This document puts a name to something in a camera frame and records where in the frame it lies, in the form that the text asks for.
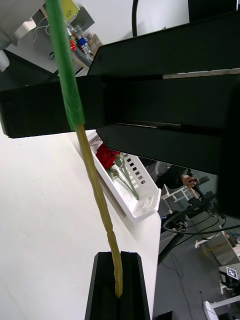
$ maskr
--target person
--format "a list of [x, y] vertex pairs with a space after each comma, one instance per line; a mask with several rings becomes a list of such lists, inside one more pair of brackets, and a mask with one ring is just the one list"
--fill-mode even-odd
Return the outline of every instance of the person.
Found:
[[160, 189], [164, 185], [170, 189], [177, 189], [182, 186], [187, 186], [190, 189], [196, 185], [193, 177], [185, 174], [186, 168], [184, 167], [143, 157], [139, 157], [139, 159]]

